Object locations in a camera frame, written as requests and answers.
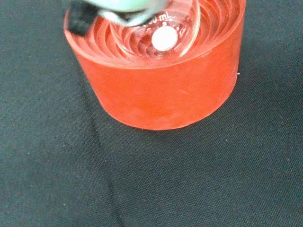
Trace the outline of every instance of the orange cylinder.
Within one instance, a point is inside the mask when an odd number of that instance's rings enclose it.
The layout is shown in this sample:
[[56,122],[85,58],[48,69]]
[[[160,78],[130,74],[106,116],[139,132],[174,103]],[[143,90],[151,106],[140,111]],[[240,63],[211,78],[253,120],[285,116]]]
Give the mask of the orange cylinder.
[[159,67],[121,60],[109,23],[96,19],[87,37],[65,30],[92,89],[106,112],[137,128],[169,130],[213,113],[237,79],[245,0],[200,0],[198,37],[180,59]]

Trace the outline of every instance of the concentric rings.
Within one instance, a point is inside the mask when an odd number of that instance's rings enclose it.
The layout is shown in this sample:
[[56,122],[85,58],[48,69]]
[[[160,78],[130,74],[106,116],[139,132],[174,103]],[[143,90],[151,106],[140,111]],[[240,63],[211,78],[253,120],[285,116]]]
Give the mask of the concentric rings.
[[[181,0],[181,3],[186,4],[186,0]],[[149,61],[142,58],[145,55],[155,56],[156,53],[151,51],[148,46],[142,48],[138,45],[139,42],[144,42],[144,37],[137,40],[135,33],[125,33],[125,30],[122,29],[119,32],[121,32],[121,37],[124,38],[123,42],[137,56],[128,57],[117,46],[110,30],[110,23],[100,17],[95,20],[86,37],[76,36],[67,30],[65,30],[65,35],[74,42],[73,48],[75,51],[100,64],[128,69],[166,67],[198,57],[219,45],[232,32],[244,15],[245,0],[199,0],[199,3],[201,12],[200,29],[194,44],[183,57],[170,59],[169,61]],[[178,13],[184,13],[183,8],[187,9],[187,7],[182,7],[182,4],[178,8]]]

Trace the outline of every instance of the white circular label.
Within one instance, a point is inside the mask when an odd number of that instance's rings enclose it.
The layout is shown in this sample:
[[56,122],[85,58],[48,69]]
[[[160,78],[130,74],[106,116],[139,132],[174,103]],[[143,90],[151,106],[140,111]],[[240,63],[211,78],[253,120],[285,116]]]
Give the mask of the white circular label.
[[151,38],[151,43],[158,51],[169,51],[178,41],[177,31],[170,26],[159,27]]

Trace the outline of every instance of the metal clamp jaw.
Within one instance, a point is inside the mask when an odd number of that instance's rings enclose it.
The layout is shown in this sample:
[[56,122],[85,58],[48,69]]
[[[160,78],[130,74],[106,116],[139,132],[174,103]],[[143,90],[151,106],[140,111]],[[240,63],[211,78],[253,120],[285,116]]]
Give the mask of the metal clamp jaw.
[[[118,3],[134,0],[120,0]],[[73,0],[70,3],[67,29],[77,35],[84,36],[97,16],[124,26],[140,26],[150,21],[158,12],[166,7],[167,0],[138,0],[138,5],[129,7],[110,5],[108,0]]]

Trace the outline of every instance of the red cylindrical container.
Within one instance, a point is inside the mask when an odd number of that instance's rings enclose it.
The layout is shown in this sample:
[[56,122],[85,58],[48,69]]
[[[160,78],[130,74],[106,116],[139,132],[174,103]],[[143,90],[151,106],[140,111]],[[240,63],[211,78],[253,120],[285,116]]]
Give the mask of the red cylindrical container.
[[200,0],[198,37],[180,59],[136,67],[123,59],[109,23],[98,18],[87,37],[65,30],[99,102],[118,121],[168,130],[197,122],[218,109],[237,79],[245,0]]

